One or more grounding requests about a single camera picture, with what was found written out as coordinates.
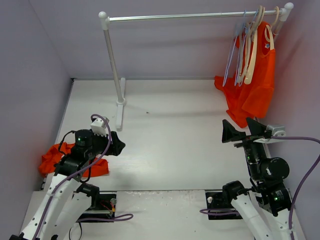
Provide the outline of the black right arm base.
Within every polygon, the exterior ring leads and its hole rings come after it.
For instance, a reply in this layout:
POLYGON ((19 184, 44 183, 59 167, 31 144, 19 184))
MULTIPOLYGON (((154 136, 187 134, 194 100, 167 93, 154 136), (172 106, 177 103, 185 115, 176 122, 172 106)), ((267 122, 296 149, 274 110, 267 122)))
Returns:
MULTIPOLYGON (((233 206, 228 203, 221 191, 206 191, 206 209, 208 213, 227 213, 227 212, 235 212, 236 210, 233 206)), ((228 214, 228 215, 208 215, 207 216, 210 221, 222 221, 222 220, 241 220, 242 217, 237 214, 228 214)))

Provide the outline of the light blue wire hanger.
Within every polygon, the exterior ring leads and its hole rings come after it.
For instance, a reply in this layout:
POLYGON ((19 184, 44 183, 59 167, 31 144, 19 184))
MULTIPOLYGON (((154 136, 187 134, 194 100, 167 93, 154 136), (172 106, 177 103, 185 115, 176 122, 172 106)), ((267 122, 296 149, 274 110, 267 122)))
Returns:
POLYGON ((246 17, 247 11, 244 11, 243 14, 243 19, 241 23, 237 23, 234 27, 234 34, 233 34, 233 41, 231 42, 230 45, 230 49, 229 49, 229 53, 228 53, 228 59, 227 59, 227 64, 226 64, 226 68, 225 68, 225 73, 224 73, 224 78, 223 78, 223 83, 222 86, 224 87, 228 81, 228 76, 229 76, 229 69, 231 66, 231 63, 233 61, 233 56, 234 56, 234 52, 236 49, 236 45, 237 45, 237 41, 239 41, 239 49, 238 49, 238 55, 237 55, 237 65, 236 65, 236 77, 235 77, 235 83, 237 83, 237 78, 238 78, 238 68, 239 65, 242 61, 242 52, 243 52, 243 37, 245 34, 245 17, 246 17))

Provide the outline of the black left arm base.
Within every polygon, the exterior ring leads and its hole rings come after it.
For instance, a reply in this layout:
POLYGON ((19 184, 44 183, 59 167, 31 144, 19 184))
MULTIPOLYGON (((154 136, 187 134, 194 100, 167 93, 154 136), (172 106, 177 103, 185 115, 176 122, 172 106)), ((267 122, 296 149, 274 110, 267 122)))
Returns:
POLYGON ((115 192, 101 192, 94 206, 88 208, 78 220, 81 223, 113 223, 117 204, 115 192))

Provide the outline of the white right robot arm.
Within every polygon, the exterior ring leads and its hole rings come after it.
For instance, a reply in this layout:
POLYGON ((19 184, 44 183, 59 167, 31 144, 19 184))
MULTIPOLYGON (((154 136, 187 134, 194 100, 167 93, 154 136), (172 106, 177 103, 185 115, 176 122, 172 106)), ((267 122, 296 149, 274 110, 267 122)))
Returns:
POLYGON ((256 240, 293 240, 297 234, 293 225, 293 204, 284 179, 289 176, 289 164, 281 157, 268 157, 265 144, 278 142, 286 136, 281 125, 263 125, 248 117, 250 134, 238 131, 226 119, 222 121, 222 142, 233 142, 242 148, 251 188, 240 181, 222 187, 221 200, 233 206, 247 224, 256 240))

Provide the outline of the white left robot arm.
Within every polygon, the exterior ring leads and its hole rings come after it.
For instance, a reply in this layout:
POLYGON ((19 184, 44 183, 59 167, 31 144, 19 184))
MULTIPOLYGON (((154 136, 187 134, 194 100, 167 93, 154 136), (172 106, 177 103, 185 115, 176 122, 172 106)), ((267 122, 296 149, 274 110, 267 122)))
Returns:
POLYGON ((118 156, 124 147, 115 131, 99 134, 92 129, 74 132, 75 143, 55 165, 49 189, 30 222, 12 240, 62 240, 87 210, 100 204, 100 189, 81 181, 99 162, 97 155, 118 156))

